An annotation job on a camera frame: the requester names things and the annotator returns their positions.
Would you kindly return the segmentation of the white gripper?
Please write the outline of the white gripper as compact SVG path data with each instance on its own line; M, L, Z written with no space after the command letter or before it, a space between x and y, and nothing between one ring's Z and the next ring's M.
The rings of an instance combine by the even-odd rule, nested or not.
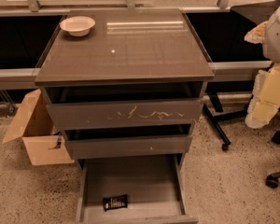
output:
M252 44L262 44L264 41L267 21L264 21L249 31L244 41ZM280 63L268 71L259 70L253 87L245 124L252 129L267 125L280 108Z

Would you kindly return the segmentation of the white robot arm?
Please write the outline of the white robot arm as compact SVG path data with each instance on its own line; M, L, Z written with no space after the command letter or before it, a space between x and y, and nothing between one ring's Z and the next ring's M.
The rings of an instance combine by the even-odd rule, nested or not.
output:
M268 71L255 77L245 124L253 129L267 125L280 108L280 7L267 20L245 35L245 41L262 45L263 55L272 61Z

